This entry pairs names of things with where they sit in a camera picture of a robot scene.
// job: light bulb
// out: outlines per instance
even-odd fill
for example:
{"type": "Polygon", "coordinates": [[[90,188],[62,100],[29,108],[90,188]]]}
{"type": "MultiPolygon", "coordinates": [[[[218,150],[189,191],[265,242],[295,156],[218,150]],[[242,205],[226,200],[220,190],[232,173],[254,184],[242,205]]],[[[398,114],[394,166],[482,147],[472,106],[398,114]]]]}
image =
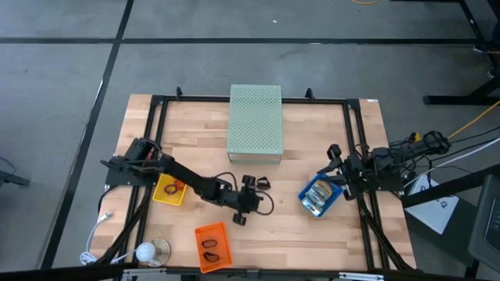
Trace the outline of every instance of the light bulb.
{"type": "Polygon", "coordinates": [[[153,245],[151,242],[144,242],[137,248],[138,249],[135,251],[135,256],[139,261],[142,262],[151,261],[155,256],[156,253],[155,245],[153,245]]]}

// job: light green box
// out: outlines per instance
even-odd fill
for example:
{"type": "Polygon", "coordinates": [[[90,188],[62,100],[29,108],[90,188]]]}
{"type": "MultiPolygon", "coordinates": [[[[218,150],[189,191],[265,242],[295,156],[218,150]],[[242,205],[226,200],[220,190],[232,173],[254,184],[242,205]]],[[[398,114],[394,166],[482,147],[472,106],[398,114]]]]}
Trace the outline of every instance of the light green box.
{"type": "Polygon", "coordinates": [[[282,155],[281,86],[231,85],[227,131],[229,160],[279,164],[282,155]]]}

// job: black bracket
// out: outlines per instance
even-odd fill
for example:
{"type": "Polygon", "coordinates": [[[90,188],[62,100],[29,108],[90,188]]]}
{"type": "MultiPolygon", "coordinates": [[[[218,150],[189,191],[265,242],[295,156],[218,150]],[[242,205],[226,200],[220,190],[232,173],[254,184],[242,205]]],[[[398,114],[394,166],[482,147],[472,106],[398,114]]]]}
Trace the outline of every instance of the black bracket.
{"type": "Polygon", "coordinates": [[[359,105],[359,99],[358,98],[348,98],[345,101],[354,110],[361,110],[361,105],[359,105]]]}
{"type": "Polygon", "coordinates": [[[119,185],[130,185],[130,186],[153,186],[156,184],[157,177],[141,178],[127,173],[127,171],[118,171],[115,169],[109,169],[108,175],[106,176],[105,184],[111,187],[119,185]]]}
{"type": "Polygon", "coordinates": [[[175,97],[178,101],[180,101],[181,95],[182,95],[182,90],[180,89],[180,87],[177,87],[175,97]]]}
{"type": "Polygon", "coordinates": [[[12,173],[7,173],[0,170],[0,186],[3,183],[14,183],[19,186],[27,186],[28,184],[30,184],[30,181],[23,179],[20,176],[15,176],[12,173]]]}
{"type": "Polygon", "coordinates": [[[259,270],[258,269],[247,269],[247,279],[248,279],[248,281],[259,280],[259,270]]]}
{"type": "Polygon", "coordinates": [[[305,92],[305,97],[308,98],[310,101],[315,99],[313,94],[313,89],[307,88],[307,91],[305,92]]]}
{"type": "Polygon", "coordinates": [[[162,102],[163,102],[163,96],[162,95],[154,94],[151,97],[151,105],[152,106],[161,105],[162,102]]]}

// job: wooden table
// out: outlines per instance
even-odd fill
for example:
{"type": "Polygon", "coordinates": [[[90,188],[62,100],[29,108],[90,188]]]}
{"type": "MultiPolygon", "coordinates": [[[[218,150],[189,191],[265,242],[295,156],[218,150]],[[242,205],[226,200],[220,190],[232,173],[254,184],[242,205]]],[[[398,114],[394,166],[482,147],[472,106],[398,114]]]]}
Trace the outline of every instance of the wooden table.
{"type": "MultiPolygon", "coordinates": [[[[142,137],[150,101],[148,94],[130,96],[116,153],[122,155],[135,137],[142,137]]],[[[360,100],[360,104],[368,145],[387,146],[378,101],[360,100]]],[[[232,222],[234,210],[204,202],[192,189],[187,191],[180,207],[151,201],[145,241],[154,238],[169,241],[172,254],[166,266],[199,267],[194,228],[223,221],[235,268],[366,270],[356,201],[340,197],[324,217],[318,219],[297,199],[311,176],[327,165],[326,149],[330,144],[339,144],[344,157],[348,154],[342,107],[283,104],[284,156],[279,165],[229,162],[226,154],[228,113],[229,103],[224,102],[169,102],[163,150],[203,176],[225,171],[233,172],[238,181],[244,174],[267,176],[272,185],[269,193],[276,205],[274,213],[269,216],[252,213],[247,215],[246,226],[239,226],[232,222]]],[[[155,114],[152,132],[155,132],[158,116],[159,112],[155,114]]],[[[358,143],[357,129],[354,127],[353,131],[358,143]]],[[[118,187],[103,200],[101,213],[113,212],[114,216],[95,230],[91,252],[96,256],[102,255],[122,230],[130,189],[118,187]]],[[[384,233],[405,261],[415,266],[401,202],[388,192],[378,192],[377,196],[384,233]]],[[[269,207],[265,200],[260,210],[266,212],[269,207]]],[[[377,240],[372,233],[371,237],[375,262],[380,266],[377,240]]],[[[133,232],[129,250],[134,241],[133,232]]]]}

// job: gray floor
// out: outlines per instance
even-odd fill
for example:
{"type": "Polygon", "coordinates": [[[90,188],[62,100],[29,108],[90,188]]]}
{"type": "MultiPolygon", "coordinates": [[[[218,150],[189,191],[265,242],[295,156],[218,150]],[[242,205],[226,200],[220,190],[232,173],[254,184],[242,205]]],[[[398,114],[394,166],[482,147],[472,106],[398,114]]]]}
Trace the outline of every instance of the gray floor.
{"type": "MultiPolygon", "coordinates": [[[[0,37],[114,37],[126,1],[0,2],[0,37]]],[[[494,16],[469,1],[483,32],[494,16]]],[[[136,1],[125,37],[448,37],[473,33],[456,4],[381,0],[143,0],[136,1]]],[[[94,102],[111,46],[0,45],[0,156],[28,188],[0,189],[0,271],[33,269],[45,242],[77,145],[94,102]]],[[[122,45],[92,138],[55,266],[79,265],[114,151],[129,94],[227,95],[230,84],[279,84],[285,96],[380,100],[390,141],[412,131],[451,133],[483,107],[425,106],[426,94],[465,94],[487,80],[491,65],[469,47],[295,44],[122,45]]],[[[493,111],[463,133],[498,125],[493,111]]],[[[494,148],[459,165],[478,170],[498,161],[494,148]]],[[[0,169],[8,169],[0,163],[0,169]]],[[[459,172],[434,173],[437,181],[459,172]]],[[[475,204],[478,190],[461,197],[475,204]]],[[[417,265],[460,276],[465,266],[411,233],[417,265]]],[[[481,265],[479,277],[500,275],[481,265]]]]}

